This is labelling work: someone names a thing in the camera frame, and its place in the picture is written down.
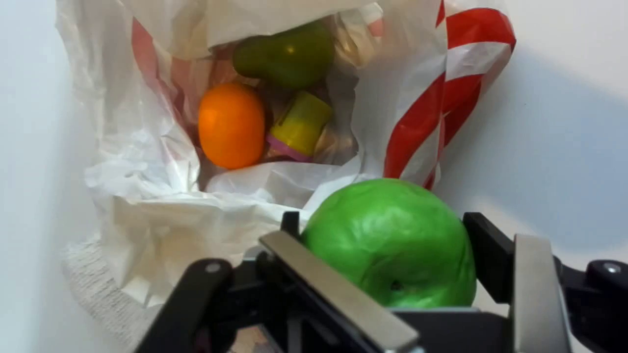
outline green apple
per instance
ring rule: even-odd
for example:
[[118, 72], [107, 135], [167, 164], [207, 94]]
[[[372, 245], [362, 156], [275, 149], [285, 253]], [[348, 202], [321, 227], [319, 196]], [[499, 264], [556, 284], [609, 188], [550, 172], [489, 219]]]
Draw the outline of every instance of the green apple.
[[432, 192], [377, 178], [334, 192], [305, 245], [389, 307], [470, 306], [476, 266], [462, 219]]
[[234, 66], [240, 74], [295, 90], [323, 82], [332, 62], [334, 37], [319, 23], [250, 37], [234, 53]]

